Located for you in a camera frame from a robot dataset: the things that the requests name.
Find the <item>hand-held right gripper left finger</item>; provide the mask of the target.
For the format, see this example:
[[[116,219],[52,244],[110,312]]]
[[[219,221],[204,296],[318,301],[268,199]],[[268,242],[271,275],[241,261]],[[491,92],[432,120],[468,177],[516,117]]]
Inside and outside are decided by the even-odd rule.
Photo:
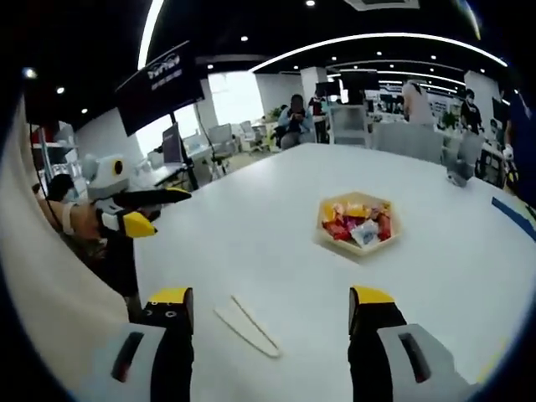
[[[193,289],[151,296],[129,322],[93,352],[75,401],[189,401],[193,373]]]

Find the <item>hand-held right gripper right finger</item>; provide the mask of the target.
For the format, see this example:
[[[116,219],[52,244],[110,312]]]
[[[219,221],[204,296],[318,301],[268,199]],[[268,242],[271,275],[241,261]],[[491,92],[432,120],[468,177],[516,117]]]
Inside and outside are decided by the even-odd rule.
[[[348,335],[355,401],[468,401],[479,389],[457,372],[452,353],[407,323],[381,290],[350,288]]]

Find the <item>person's left hand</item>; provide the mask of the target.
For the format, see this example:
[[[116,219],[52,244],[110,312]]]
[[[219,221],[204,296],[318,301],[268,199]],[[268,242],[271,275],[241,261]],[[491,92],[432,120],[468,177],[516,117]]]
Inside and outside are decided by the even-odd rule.
[[[64,204],[61,219],[62,230],[67,235],[85,240],[101,238],[96,208],[92,204]]]

